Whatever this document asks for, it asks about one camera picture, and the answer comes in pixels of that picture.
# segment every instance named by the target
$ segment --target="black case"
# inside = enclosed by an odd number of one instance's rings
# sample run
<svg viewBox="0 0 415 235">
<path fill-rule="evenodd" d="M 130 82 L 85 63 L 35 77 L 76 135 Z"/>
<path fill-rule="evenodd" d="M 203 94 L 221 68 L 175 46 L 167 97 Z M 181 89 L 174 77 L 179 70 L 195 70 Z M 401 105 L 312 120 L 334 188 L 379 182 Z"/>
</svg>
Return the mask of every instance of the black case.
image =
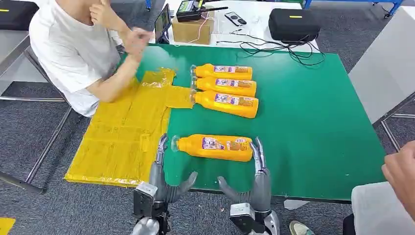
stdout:
<svg viewBox="0 0 415 235">
<path fill-rule="evenodd" d="M 273 9 L 268 26 L 272 39 L 286 43 L 310 42 L 320 31 L 311 12 L 300 9 Z"/>
<path fill-rule="evenodd" d="M 29 30 L 30 21 L 38 6 L 29 1 L 0 0 L 0 29 Z"/>
</svg>

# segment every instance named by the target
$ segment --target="gray robotic hand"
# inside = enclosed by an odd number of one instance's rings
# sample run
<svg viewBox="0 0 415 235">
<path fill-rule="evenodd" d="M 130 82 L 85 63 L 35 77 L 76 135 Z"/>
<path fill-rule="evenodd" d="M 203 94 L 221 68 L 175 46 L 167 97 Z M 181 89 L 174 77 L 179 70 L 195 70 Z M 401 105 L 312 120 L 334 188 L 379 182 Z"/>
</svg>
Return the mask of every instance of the gray robotic hand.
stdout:
<svg viewBox="0 0 415 235">
<path fill-rule="evenodd" d="M 164 152 L 167 149 L 167 141 L 168 136 L 167 134 L 164 134 L 159 141 L 156 161 L 151 165 L 149 183 L 158 188 L 154 197 L 155 202 L 173 203 L 194 185 L 197 178 L 197 172 L 192 172 L 189 178 L 182 182 L 179 186 L 170 186 L 166 183 L 164 178 L 163 163 Z"/>
<path fill-rule="evenodd" d="M 270 172 L 266 167 L 264 150 L 259 138 L 250 143 L 255 160 L 255 180 L 249 192 L 233 190 L 226 180 L 218 177 L 219 188 L 234 203 L 230 220 L 244 233 L 250 235 L 279 235 L 279 218 L 271 210 Z"/>
<path fill-rule="evenodd" d="M 262 143 L 257 137 L 256 145 L 250 143 L 255 160 L 255 180 L 249 192 L 238 193 L 233 190 L 226 180 L 218 177 L 219 188 L 233 203 L 249 203 L 256 212 L 268 212 L 271 209 L 270 173 L 266 167 Z"/>
<path fill-rule="evenodd" d="M 156 161 L 151 165 L 149 183 L 141 182 L 134 190 L 133 216 L 139 219 L 132 235 L 165 235 L 170 231 L 168 204 L 176 202 L 195 183 L 197 172 L 179 186 L 168 185 L 164 178 L 164 152 L 167 134 L 160 138 Z"/>
</svg>

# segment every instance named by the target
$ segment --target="orange bottle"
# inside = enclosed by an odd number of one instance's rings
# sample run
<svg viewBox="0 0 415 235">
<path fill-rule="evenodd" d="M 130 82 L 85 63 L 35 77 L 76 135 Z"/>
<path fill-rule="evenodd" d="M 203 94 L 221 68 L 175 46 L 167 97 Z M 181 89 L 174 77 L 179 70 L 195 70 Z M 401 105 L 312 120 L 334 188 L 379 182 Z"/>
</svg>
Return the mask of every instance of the orange bottle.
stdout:
<svg viewBox="0 0 415 235">
<path fill-rule="evenodd" d="M 212 64 L 205 64 L 202 66 L 192 65 L 190 74 L 192 77 L 252 80 L 252 68 L 246 66 L 215 66 Z"/>
<path fill-rule="evenodd" d="M 214 91 L 196 92 L 191 95 L 191 100 L 205 108 L 245 118 L 254 118 L 259 104 L 257 98 Z"/>
<path fill-rule="evenodd" d="M 216 91 L 255 97 L 256 82 L 249 80 L 233 80 L 214 77 L 199 78 L 192 81 L 192 88 L 203 91 Z"/>
<path fill-rule="evenodd" d="M 179 138 L 173 136 L 171 149 L 191 156 L 247 162 L 252 158 L 250 138 L 195 134 Z"/>
</svg>

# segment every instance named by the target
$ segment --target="remote control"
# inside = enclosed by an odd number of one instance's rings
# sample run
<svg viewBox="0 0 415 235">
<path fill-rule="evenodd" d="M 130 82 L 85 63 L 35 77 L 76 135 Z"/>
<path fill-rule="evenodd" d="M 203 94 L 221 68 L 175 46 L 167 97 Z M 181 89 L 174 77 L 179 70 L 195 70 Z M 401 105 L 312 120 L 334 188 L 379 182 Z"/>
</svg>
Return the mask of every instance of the remote control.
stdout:
<svg viewBox="0 0 415 235">
<path fill-rule="evenodd" d="M 244 19 L 242 19 L 240 16 L 238 16 L 238 14 L 236 14 L 233 11 L 226 13 L 225 17 L 228 18 L 228 20 L 230 20 L 236 26 L 247 24 L 247 22 Z"/>
</svg>

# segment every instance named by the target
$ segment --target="green table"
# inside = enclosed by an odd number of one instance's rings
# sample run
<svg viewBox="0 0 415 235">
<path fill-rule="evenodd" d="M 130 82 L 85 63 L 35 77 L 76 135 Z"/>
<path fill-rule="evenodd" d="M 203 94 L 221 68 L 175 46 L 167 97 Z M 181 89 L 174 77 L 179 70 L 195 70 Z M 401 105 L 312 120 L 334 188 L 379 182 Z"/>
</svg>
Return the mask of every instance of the green table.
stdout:
<svg viewBox="0 0 415 235">
<path fill-rule="evenodd" d="M 319 60 L 321 56 L 315 54 L 309 62 Z M 327 54 L 322 64 L 310 68 L 286 52 L 248 56 L 239 48 L 150 46 L 138 76 L 171 68 L 177 70 L 173 85 L 189 87 L 190 66 L 205 63 L 253 67 L 257 116 L 238 117 L 198 104 L 193 109 L 173 109 L 170 140 L 192 134 L 259 136 L 272 194 L 277 196 L 349 201 L 355 186 L 384 180 L 385 152 L 338 55 Z M 219 189 L 217 176 L 224 176 L 241 192 L 250 190 L 254 179 L 253 159 L 241 163 L 198 158 L 170 148 L 164 170 L 172 185 L 197 171 L 195 188 L 210 191 Z"/>
</svg>

